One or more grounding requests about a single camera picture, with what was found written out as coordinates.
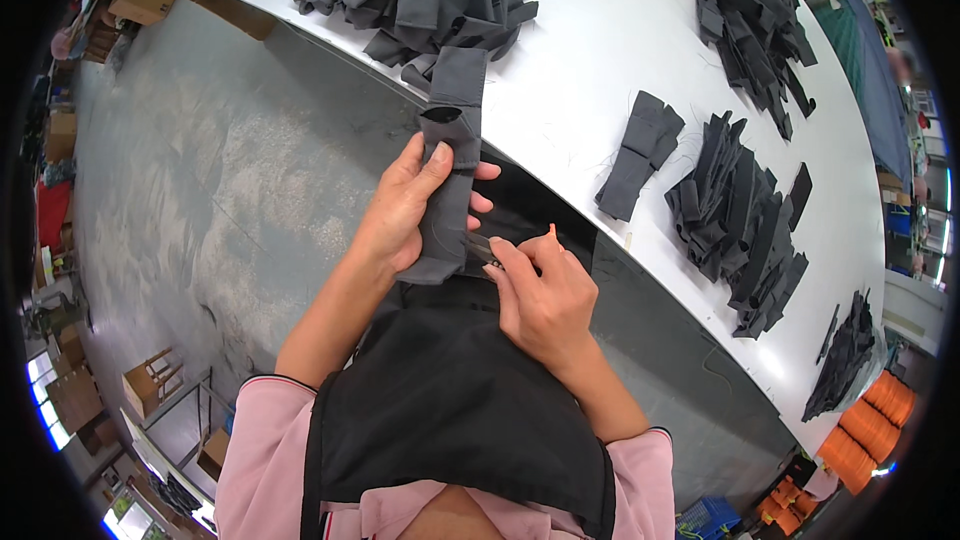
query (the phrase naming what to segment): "window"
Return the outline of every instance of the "window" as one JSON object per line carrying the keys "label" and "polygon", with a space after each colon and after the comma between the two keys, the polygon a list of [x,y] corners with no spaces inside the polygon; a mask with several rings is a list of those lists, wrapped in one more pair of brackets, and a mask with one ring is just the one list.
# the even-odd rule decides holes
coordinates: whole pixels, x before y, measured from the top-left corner
{"label": "window", "polygon": [[56,378],[57,372],[54,371],[54,365],[50,361],[50,354],[42,353],[27,363],[27,379],[30,380],[33,400],[37,404],[37,415],[43,425],[47,427],[56,450],[61,450],[70,441],[70,434],[66,432],[60,419],[57,418],[57,412],[54,410],[53,402],[50,402],[46,390],[47,385]]}

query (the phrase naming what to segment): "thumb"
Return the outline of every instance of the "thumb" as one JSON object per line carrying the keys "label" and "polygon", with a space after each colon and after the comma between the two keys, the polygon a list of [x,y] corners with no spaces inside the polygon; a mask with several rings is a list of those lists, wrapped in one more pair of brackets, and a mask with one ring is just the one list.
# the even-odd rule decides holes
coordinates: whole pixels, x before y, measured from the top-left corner
{"label": "thumb", "polygon": [[496,291],[500,295],[500,329],[511,341],[516,343],[521,333],[521,305],[510,275],[493,265],[484,265],[486,275],[496,282]]}
{"label": "thumb", "polygon": [[430,160],[420,173],[410,182],[410,193],[417,200],[426,201],[436,191],[453,170],[453,148],[446,142],[440,142],[434,148]]}

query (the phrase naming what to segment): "chair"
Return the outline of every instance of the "chair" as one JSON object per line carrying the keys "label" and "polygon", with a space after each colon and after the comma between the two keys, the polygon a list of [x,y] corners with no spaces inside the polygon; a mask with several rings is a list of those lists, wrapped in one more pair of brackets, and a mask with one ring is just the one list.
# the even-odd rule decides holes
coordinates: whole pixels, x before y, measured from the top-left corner
{"label": "chair", "polygon": [[170,348],[162,350],[123,374],[126,400],[144,419],[184,385],[184,380],[181,378],[173,388],[166,389],[167,383],[184,367],[182,363],[171,368],[167,359],[164,359],[162,367],[157,369],[154,366],[157,360],[170,354],[171,350]]}

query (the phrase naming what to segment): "fingernail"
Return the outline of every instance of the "fingernail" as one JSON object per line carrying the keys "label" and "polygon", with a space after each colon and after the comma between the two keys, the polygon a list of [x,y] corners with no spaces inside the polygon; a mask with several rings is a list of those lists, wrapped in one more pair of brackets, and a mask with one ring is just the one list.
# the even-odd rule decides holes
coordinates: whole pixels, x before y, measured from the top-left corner
{"label": "fingernail", "polygon": [[453,148],[450,148],[450,144],[442,141],[437,144],[436,148],[433,149],[433,154],[430,155],[430,160],[447,161],[451,154],[453,154]]}

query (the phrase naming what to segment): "white table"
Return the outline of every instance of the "white table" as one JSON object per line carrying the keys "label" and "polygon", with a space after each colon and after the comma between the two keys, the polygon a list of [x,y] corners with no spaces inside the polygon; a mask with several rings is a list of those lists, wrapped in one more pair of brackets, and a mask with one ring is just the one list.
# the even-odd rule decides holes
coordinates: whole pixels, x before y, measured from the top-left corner
{"label": "white table", "polygon": [[[406,86],[399,66],[388,68],[363,53],[376,30],[354,30],[340,13],[302,16],[293,0],[241,1]],[[746,370],[814,454],[839,419],[800,421],[819,372],[816,355],[834,305],[841,304],[840,318],[846,318],[855,290],[871,289],[870,308],[880,321],[884,251],[881,196],[866,129],[810,8],[801,6],[798,19],[820,63],[795,69],[817,109],[804,120],[790,96],[786,109],[794,134],[787,143],[770,114],[760,114],[745,93],[730,88],[715,48],[700,42],[694,0],[537,1],[535,21],[524,23],[519,42],[487,69],[484,139],[623,246]],[[625,223],[597,210],[594,195],[611,170],[638,90],[673,105],[686,127],[677,151],[643,188]],[[664,200],[664,192],[693,168],[703,122],[727,110],[734,120],[748,119],[742,142],[774,173],[777,190],[789,192],[801,162],[813,180],[793,234],[809,268],[783,319],[759,341],[732,337],[737,314],[727,307],[730,289],[710,283],[684,256]]]}

